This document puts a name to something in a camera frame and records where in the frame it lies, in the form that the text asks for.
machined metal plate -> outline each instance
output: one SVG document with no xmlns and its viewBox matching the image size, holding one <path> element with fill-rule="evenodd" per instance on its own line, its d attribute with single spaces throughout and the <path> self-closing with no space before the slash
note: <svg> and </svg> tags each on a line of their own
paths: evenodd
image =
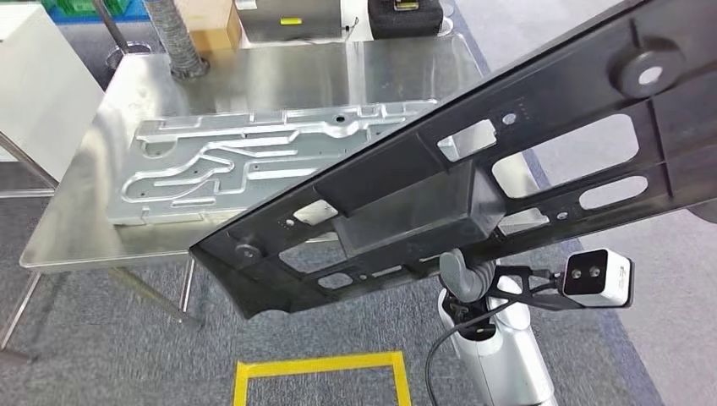
<svg viewBox="0 0 717 406">
<path fill-rule="evenodd" d="M 107 217 L 138 225 L 235 216 L 434 105 L 406 101 L 145 121 Z"/>
</svg>

camera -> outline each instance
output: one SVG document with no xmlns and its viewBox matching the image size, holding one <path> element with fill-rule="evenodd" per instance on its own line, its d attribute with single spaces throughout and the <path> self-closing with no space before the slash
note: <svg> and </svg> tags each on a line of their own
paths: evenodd
<svg viewBox="0 0 717 406">
<path fill-rule="evenodd" d="M 586 307 L 629 307 L 634 265 L 611 250 L 572 254 L 567 260 L 561 293 Z"/>
</svg>

metal hose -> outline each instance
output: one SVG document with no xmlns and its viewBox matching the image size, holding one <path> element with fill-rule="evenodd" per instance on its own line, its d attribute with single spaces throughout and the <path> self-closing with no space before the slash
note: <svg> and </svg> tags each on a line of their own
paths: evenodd
<svg viewBox="0 0 717 406">
<path fill-rule="evenodd" d="M 192 79 L 206 74 L 209 65 L 200 58 L 187 26 L 173 0 L 144 0 L 147 13 L 169 54 L 172 75 Z"/>
</svg>

yellow floor marking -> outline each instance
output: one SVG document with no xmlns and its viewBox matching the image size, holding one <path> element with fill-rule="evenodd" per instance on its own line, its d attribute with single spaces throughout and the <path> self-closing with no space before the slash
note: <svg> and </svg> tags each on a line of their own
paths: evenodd
<svg viewBox="0 0 717 406">
<path fill-rule="evenodd" d="M 234 384 L 233 406 L 246 406 L 249 378 L 312 374 L 330 372 L 333 370 L 356 370 L 380 366 L 390 366 L 393 369 L 393 380 L 396 385 L 398 406 L 411 406 L 411 395 L 408 392 L 408 379 L 406 377 L 406 365 L 403 363 L 403 354 L 401 351 L 343 355 L 328 358 L 295 359 L 260 364 L 243 364 L 238 362 L 237 380 Z"/>
</svg>

green crate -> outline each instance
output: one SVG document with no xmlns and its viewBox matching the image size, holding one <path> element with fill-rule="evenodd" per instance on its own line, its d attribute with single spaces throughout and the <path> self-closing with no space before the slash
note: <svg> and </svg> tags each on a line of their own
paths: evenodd
<svg viewBox="0 0 717 406">
<path fill-rule="evenodd" d="M 112 15 L 122 15 L 127 10 L 130 0 L 105 0 L 107 10 Z M 57 0 L 57 5 L 68 17 L 96 15 L 91 0 Z"/>
</svg>

